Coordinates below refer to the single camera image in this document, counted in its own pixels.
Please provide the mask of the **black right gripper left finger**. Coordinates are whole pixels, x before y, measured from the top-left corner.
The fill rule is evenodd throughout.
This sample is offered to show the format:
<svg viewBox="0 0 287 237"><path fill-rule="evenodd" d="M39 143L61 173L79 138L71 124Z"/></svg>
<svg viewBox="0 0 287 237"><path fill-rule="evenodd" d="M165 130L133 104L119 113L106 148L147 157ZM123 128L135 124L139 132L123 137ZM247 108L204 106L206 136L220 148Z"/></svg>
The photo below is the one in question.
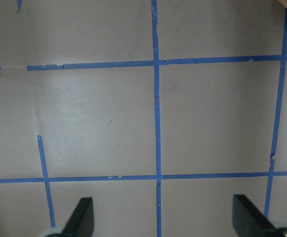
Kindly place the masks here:
<svg viewBox="0 0 287 237"><path fill-rule="evenodd" d="M91 237L94 232L94 206L92 197L79 200L61 231L63 237Z"/></svg>

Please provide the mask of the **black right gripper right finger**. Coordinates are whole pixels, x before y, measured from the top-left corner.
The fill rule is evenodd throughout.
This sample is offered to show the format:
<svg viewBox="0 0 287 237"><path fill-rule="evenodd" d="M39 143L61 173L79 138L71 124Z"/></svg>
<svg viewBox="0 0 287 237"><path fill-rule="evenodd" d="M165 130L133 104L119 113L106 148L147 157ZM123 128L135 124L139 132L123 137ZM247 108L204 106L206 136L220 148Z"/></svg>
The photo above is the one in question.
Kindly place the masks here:
<svg viewBox="0 0 287 237"><path fill-rule="evenodd" d="M238 237L272 237L276 232L246 195L233 195L232 226Z"/></svg>

